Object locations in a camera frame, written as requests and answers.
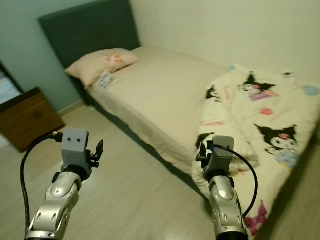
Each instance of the white bed sheet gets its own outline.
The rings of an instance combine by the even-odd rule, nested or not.
[[[117,71],[115,84],[88,92],[167,162],[191,175],[205,89],[225,70],[158,48],[133,52],[139,62]]]

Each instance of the pillowcase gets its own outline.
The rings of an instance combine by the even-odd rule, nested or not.
[[[84,55],[65,72],[80,79],[84,88],[87,89],[95,84],[104,72],[113,74],[137,61],[138,57],[128,50],[122,48],[106,49]]]

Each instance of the blanket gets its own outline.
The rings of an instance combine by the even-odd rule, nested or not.
[[[267,221],[319,119],[319,86],[288,75],[234,65],[207,88],[195,158],[208,154],[201,146],[215,134],[234,138],[234,150],[249,160],[258,177],[257,199],[244,219],[251,237]],[[239,159],[233,160],[230,173],[244,212],[254,193],[253,175]],[[192,178],[209,197],[201,163],[193,161]]]

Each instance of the light blue wall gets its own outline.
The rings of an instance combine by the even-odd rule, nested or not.
[[[38,18],[94,0],[1,0],[0,59],[28,91],[40,87],[57,110],[80,99],[47,41]]]

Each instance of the wall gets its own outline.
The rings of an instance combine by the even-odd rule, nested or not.
[[[92,1],[0,2],[1,61],[25,91],[40,87],[57,110],[76,102],[80,96],[63,72],[37,18]]]
[[[141,43],[320,83],[319,0],[131,0]]]

